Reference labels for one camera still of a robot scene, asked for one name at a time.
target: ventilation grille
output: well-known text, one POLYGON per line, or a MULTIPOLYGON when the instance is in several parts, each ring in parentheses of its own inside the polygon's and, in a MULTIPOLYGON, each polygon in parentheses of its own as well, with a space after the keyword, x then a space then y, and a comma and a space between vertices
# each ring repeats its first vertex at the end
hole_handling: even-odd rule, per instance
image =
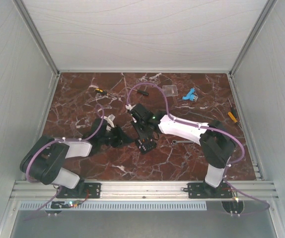
MULTIPOLYGON (((22 201, 20 210, 36 210, 45 201, 22 201)), ((48 204, 43 210, 59 210, 51 209, 48 204)), ((160 201, 87 201, 83 204, 64 210, 79 210, 79 211, 206 211, 207 204, 205 201, 182 201, 182 202, 160 202, 160 201)))

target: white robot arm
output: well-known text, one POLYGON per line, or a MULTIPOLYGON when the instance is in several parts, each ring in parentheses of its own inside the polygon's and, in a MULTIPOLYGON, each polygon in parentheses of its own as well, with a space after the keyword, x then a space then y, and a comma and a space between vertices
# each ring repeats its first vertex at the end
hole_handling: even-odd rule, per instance
MULTIPOLYGON (((199 126, 211 126, 225 130, 219 121, 212 123, 200 123, 189 121, 185 119, 175 118, 178 121, 188 122, 189 125, 179 123, 172 120, 168 115, 153 114, 144 108, 141 104, 137 104, 131 107, 129 113, 133 116, 134 121, 132 125, 136 129, 139 138, 135 140, 135 144, 141 150, 142 153, 146 153, 149 150, 156 147, 156 143, 152 140, 153 132, 162 134, 177 135, 182 138, 192 140, 201 146, 205 158, 209 163, 208 172, 205 178, 205 185, 209 186, 210 189, 219 187, 224 169, 227 161, 234 151, 235 144, 228 137, 214 133, 207 129, 197 128, 198 126, 192 126, 196 124, 199 126)), ((92 127, 94 131, 99 124, 101 119, 96 119, 92 127)), ((104 120, 102 129, 97 133, 95 139, 90 141, 63 141, 55 143, 40 154, 30 169, 30 175, 42 182, 43 184, 55 184, 61 185, 68 189, 79 190, 80 184, 84 183, 75 173, 62 168, 64 160, 71 157, 87 157, 91 155, 91 152, 97 150, 100 144, 110 144, 113 147, 118 147, 122 144, 132 143, 120 128, 112 125, 112 132, 108 125, 111 126, 107 120, 104 120)), ((50 141, 55 140, 49 136, 42 136, 34 147, 25 156, 20 164, 20 170, 26 172, 27 166, 34 154, 50 141)))

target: small orange object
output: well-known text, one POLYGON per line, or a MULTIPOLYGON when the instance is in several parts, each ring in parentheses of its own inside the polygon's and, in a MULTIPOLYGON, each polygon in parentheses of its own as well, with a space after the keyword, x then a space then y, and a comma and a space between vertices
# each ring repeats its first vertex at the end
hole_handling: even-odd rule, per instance
POLYGON ((227 114, 228 114, 228 116, 232 119, 232 121, 234 121, 234 123, 238 123, 237 119, 236 119, 235 116, 232 114, 232 112, 228 112, 227 114))

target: white wall panel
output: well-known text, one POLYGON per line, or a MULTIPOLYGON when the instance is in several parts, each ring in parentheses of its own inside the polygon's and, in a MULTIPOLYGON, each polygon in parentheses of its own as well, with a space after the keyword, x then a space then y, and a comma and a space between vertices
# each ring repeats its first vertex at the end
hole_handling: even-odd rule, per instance
POLYGON ((285 0, 278 0, 235 74, 245 118, 285 222, 285 0))
POLYGON ((266 0, 24 0, 61 70, 230 70, 266 0))
POLYGON ((0 220, 35 142, 52 72, 13 2, 0 0, 0 220))

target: blue plastic part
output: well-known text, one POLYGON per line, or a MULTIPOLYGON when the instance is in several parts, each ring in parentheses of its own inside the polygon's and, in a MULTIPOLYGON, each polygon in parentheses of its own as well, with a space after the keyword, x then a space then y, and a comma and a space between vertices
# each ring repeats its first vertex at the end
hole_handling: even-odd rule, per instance
POLYGON ((192 94, 192 95, 190 96, 190 100, 193 101, 193 99, 194 99, 195 96, 196 96, 196 95, 192 94))
POLYGON ((190 89, 190 92, 187 94, 187 96, 182 97, 182 100, 191 100, 193 101, 195 95, 193 94, 196 90, 194 88, 190 89))

